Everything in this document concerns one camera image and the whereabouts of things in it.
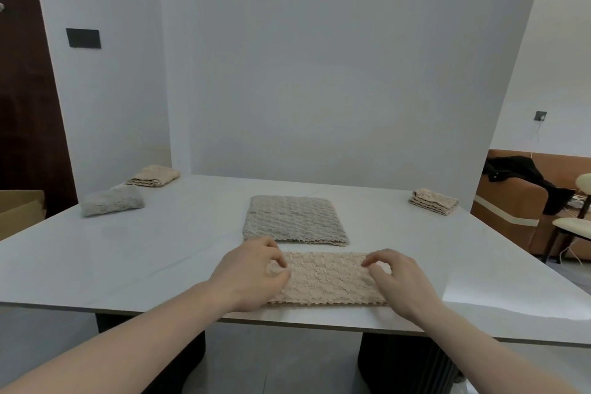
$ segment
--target towel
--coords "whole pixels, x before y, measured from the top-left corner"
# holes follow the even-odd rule
[[[409,202],[441,215],[451,214],[459,203],[457,198],[441,195],[429,189],[415,190]]]
[[[80,203],[83,217],[144,207],[144,198],[135,186],[122,185],[86,196]]]
[[[366,254],[328,252],[283,253],[291,278],[269,304],[283,305],[386,305],[367,268]],[[273,274],[282,271],[269,264]]]
[[[131,178],[126,184],[140,185],[143,187],[162,187],[170,181],[177,179],[181,172],[174,168],[161,165],[149,165],[142,168],[141,172]]]
[[[349,239],[328,199],[257,195],[251,198],[242,235],[347,246]]]

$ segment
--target dark wooden door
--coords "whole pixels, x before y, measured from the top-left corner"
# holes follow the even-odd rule
[[[0,189],[44,190],[50,216],[77,200],[41,4],[0,3]]]

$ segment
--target sofa backrest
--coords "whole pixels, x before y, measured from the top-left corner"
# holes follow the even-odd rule
[[[545,153],[530,153],[528,151],[489,150],[489,158],[505,156],[528,156],[534,160],[536,167],[544,176],[557,187],[576,189],[574,183],[579,175],[591,173],[591,158],[581,156],[548,155]]]

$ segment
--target orange leather couch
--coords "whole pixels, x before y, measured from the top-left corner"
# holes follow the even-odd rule
[[[501,156],[531,157],[544,178],[557,187],[576,189],[574,180],[591,173],[591,158],[510,150],[488,152],[489,158]],[[530,254],[542,255],[554,228],[552,221],[572,216],[565,210],[554,216],[543,215],[547,199],[545,189],[523,179],[489,182],[488,177],[482,175],[470,212]],[[591,219],[591,212],[586,218]],[[558,244],[554,248],[552,255],[556,256]],[[572,249],[580,259],[591,260],[591,242],[575,239]],[[564,256],[572,257],[572,254],[567,251]]]

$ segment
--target black jacket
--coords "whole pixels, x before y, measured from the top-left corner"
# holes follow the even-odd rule
[[[507,178],[521,178],[543,187],[548,192],[544,215],[556,215],[566,206],[574,195],[574,190],[561,189],[546,181],[536,168],[534,161],[525,156],[489,158],[484,163],[483,175],[491,182],[505,181]]]

